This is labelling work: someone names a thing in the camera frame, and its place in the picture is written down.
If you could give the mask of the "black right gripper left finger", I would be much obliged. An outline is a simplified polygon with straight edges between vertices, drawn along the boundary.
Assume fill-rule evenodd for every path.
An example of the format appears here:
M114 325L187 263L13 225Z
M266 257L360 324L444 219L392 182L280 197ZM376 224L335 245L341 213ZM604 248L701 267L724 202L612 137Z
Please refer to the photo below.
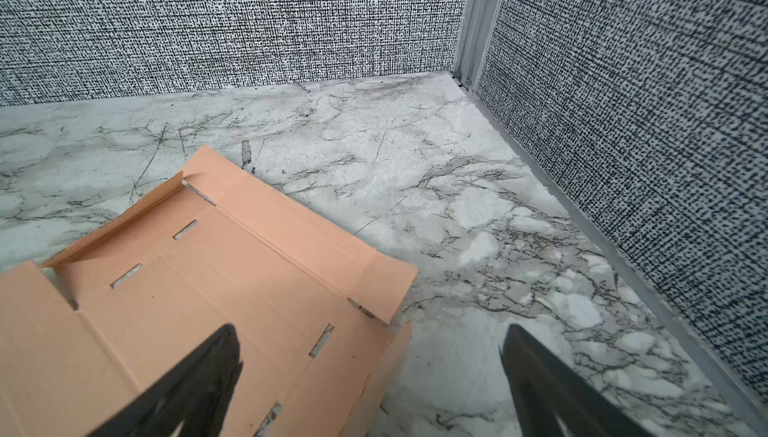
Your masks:
M95 430L92 436L218 436L243 369L225 324Z

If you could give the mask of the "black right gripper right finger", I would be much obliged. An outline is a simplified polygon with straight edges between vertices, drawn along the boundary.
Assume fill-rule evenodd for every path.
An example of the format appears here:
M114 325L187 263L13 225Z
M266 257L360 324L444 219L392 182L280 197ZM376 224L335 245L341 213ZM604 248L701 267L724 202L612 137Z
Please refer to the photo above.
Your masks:
M500 359L525 436L647 436L525 328L509 326Z

